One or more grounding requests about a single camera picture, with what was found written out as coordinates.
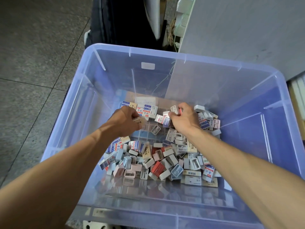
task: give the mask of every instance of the floor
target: floor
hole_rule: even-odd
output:
[[[173,18],[176,4],[168,2],[166,19]],[[84,51],[91,5],[1,1],[0,187],[40,161]]]

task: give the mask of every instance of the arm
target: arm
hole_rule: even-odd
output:
[[[201,130],[198,115],[181,103],[170,112],[175,128],[202,153],[267,228],[305,225],[305,181],[272,163],[242,152]]]
[[[36,165],[0,190],[0,228],[63,227],[110,143],[140,126],[130,107],[75,145]]]

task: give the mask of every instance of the person's right arm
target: person's right arm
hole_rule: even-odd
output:
[[[199,127],[198,115],[181,103],[170,112],[178,132],[219,171],[267,228],[305,228],[305,181],[272,163],[215,138]]]

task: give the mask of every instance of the person's left hand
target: person's left hand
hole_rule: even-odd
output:
[[[112,126],[117,137],[129,136],[134,131],[141,129],[141,125],[133,121],[137,117],[139,114],[134,108],[123,106],[112,114],[106,124]]]

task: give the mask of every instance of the hand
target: hand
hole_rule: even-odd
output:
[[[133,121],[137,117],[139,114],[134,108],[123,106],[112,114],[106,124],[111,125],[116,137],[129,136],[141,129],[141,126]]]
[[[198,114],[187,103],[181,103],[178,105],[183,109],[181,116],[177,116],[174,112],[169,112],[168,115],[175,126],[175,129],[187,136],[188,132],[194,127],[200,128]]]

